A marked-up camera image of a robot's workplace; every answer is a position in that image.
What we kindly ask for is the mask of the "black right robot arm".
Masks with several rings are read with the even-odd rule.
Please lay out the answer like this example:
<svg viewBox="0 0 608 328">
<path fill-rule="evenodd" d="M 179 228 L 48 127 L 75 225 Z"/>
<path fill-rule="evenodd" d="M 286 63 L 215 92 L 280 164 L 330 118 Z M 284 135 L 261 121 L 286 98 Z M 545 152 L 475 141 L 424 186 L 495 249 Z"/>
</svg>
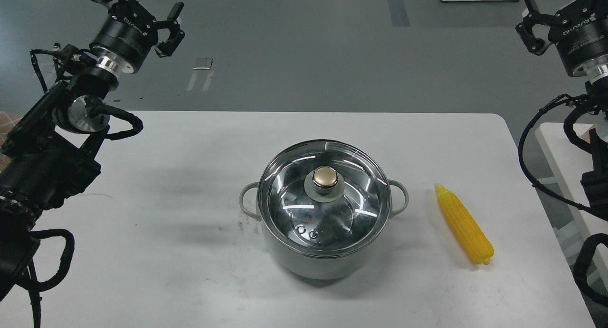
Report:
<svg viewBox="0 0 608 328">
<path fill-rule="evenodd" d="M 526 178 L 541 192 L 581 211 L 607 219 L 607 0 L 574 0 L 555 14 L 543 14 L 534 0 L 523 0 L 526 14 L 515 28 L 526 49 L 540 56 L 554 45 L 571 77 L 586 77 L 586 92 L 561 94 L 530 120 L 518 143 L 518 160 Z M 592 170 L 581 177 L 588 206 L 566 199 L 544 186 L 523 158 L 526 138 L 536 122 L 560 105 L 571 107 L 563 128 L 569 142 L 591 155 Z"/>
</svg>

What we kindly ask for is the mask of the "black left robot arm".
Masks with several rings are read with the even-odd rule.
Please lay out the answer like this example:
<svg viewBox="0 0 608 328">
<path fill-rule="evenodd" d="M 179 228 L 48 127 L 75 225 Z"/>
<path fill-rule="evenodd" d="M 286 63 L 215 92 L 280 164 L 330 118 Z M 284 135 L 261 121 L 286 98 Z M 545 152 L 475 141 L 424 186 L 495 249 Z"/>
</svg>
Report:
<svg viewBox="0 0 608 328">
<path fill-rule="evenodd" d="M 44 94 L 7 133 L 1 153 L 1 297 L 15 285 L 31 293 L 57 286 L 69 271 L 73 235 L 33 231 L 40 215 L 83 193 L 100 174 L 95 157 L 105 140 L 143 130 L 131 112 L 104 102 L 123 74 L 137 73 L 150 51 L 170 57 L 185 38 L 173 5 L 156 19 L 137 0 L 91 0 L 108 16 L 87 49 L 72 45 L 30 52 Z"/>
</svg>

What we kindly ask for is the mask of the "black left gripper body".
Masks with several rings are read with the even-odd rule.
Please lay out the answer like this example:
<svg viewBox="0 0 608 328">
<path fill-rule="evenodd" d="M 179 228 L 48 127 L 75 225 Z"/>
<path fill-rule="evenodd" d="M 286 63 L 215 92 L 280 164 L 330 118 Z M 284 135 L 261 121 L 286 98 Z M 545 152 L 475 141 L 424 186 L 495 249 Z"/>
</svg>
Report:
<svg viewBox="0 0 608 328">
<path fill-rule="evenodd" d="M 115 3 L 108 17 L 89 47 L 100 54 L 110 51 L 126 61 L 124 73 L 139 72 L 152 46 L 158 43 L 158 34 L 152 31 L 155 21 L 140 3 L 128 7 L 127 3 Z"/>
</svg>

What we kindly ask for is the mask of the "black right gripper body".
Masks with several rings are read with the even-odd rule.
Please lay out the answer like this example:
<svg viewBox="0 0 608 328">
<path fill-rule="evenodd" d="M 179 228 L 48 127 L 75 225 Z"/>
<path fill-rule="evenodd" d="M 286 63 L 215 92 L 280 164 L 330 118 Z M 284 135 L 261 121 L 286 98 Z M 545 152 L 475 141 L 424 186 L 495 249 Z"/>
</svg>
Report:
<svg viewBox="0 0 608 328">
<path fill-rule="evenodd" d="M 584 76 L 582 64 L 607 53 L 607 0 L 597 0 L 594 7 L 587 0 L 575 0 L 560 8 L 558 27 L 549 30 L 567 75 Z"/>
</svg>

